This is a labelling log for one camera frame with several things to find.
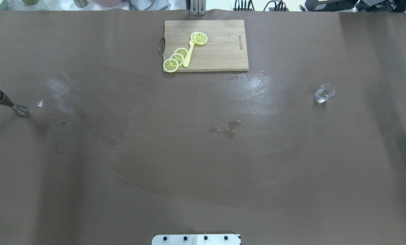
glass of water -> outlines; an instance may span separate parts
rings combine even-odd
[[[323,84],[315,93],[315,100],[319,103],[325,102],[331,96],[335,95],[335,87],[330,84]]]

cutting board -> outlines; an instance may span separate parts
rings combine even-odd
[[[190,71],[248,71],[244,20],[166,20],[164,61],[180,47],[189,49],[189,36],[204,32],[208,41],[195,45],[187,68]]]

yellow handle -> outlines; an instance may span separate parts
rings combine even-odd
[[[183,67],[189,66],[189,62],[191,61],[191,53],[192,53],[193,49],[194,49],[194,43],[191,40],[189,40],[189,50],[188,50],[188,54],[186,54],[185,60],[183,61]]]

jigger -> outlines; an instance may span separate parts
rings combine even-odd
[[[28,108],[19,104],[13,104],[5,92],[0,90],[0,104],[7,105],[13,109],[17,116],[25,116],[28,113]]]

brown table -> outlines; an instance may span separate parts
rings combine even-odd
[[[244,19],[249,73],[163,73],[194,19]],[[0,89],[0,245],[406,244],[406,14],[0,12]]]

